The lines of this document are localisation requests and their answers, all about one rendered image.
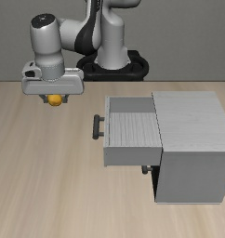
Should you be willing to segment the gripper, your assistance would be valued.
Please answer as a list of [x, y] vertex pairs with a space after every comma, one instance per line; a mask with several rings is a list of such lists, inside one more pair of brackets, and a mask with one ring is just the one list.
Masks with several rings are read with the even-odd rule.
[[46, 95], [63, 95], [62, 103], [68, 102], [69, 95], [80, 95], [84, 92], [84, 73], [78, 68], [66, 68], [59, 79], [44, 80], [42, 72], [33, 61], [25, 64], [22, 70], [21, 87], [26, 95], [39, 95], [48, 103]]

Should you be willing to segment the orange mango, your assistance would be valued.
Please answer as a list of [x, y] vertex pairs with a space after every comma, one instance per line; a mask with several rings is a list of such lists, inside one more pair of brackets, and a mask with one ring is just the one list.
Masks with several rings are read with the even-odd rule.
[[60, 106], [62, 103], [62, 96], [61, 95], [48, 95], [47, 96], [48, 104], [51, 106]]

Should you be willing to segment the grey cabinet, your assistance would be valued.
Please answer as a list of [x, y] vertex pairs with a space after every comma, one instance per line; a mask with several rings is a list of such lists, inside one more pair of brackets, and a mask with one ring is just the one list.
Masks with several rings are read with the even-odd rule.
[[225, 195], [225, 112], [213, 91], [152, 94], [162, 141], [152, 168], [158, 204], [219, 204]]

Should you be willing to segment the open grey drawer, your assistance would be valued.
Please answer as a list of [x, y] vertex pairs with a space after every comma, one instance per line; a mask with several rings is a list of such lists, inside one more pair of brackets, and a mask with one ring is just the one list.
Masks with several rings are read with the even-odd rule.
[[94, 115], [93, 139], [103, 137], [104, 165], [160, 165], [163, 145], [152, 97], [106, 97]]

